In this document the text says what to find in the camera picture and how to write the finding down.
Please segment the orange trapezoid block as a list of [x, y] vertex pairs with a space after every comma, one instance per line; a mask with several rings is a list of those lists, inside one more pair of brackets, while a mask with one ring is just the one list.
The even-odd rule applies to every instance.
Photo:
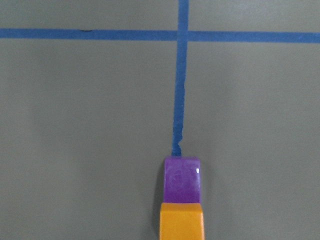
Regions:
[[204, 240], [204, 214], [200, 203], [162, 203], [160, 240]]

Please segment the purple trapezoid block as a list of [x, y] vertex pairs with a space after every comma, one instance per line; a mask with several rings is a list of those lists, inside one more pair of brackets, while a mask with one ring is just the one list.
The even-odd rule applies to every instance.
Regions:
[[196, 157], [169, 156], [164, 160], [163, 201], [201, 202], [201, 162]]

